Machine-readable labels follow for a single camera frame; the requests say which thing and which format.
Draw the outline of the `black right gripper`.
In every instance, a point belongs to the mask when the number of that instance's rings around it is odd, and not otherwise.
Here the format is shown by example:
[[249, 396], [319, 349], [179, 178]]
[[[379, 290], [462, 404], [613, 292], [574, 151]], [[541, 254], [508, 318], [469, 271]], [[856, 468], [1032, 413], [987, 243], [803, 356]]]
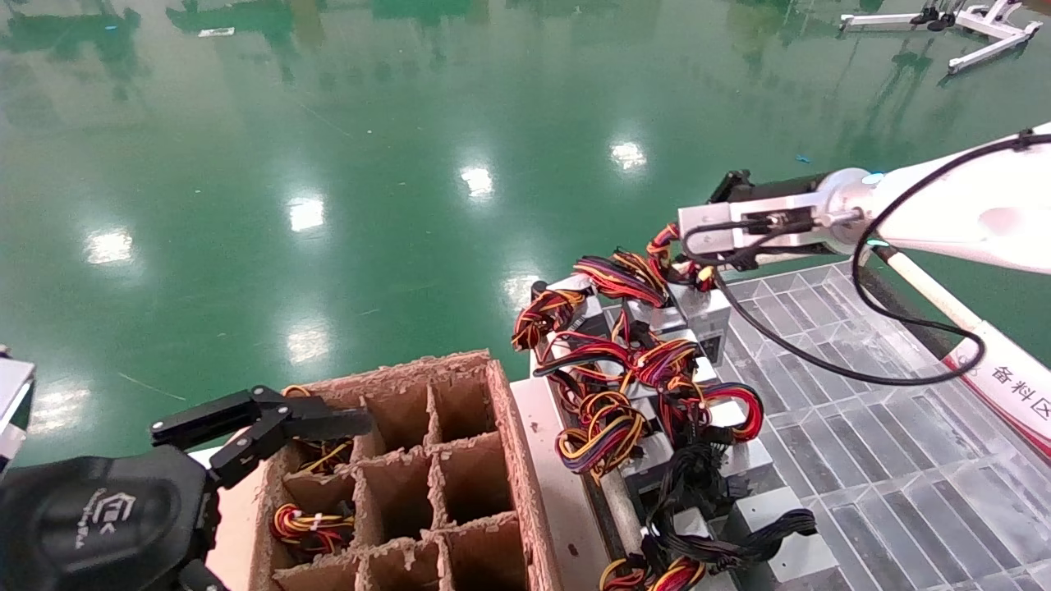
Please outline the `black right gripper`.
[[750, 171], [730, 171], [717, 184], [710, 193], [709, 204], [743, 203], [756, 199], [774, 199], [816, 192], [829, 172], [799, 176], [780, 182], [755, 184]]

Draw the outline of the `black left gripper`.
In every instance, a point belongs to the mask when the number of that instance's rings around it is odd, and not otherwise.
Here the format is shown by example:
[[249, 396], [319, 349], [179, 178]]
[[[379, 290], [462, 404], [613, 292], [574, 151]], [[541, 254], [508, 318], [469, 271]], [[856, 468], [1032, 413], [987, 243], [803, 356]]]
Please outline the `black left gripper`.
[[[283, 403], [255, 386], [157, 420], [157, 448], [139, 456], [12, 469], [2, 478], [2, 587], [222, 590], [205, 565], [220, 521], [218, 488], [232, 489], [294, 440], [373, 430], [367, 409]], [[181, 451], [240, 430], [211, 456], [210, 472]]]

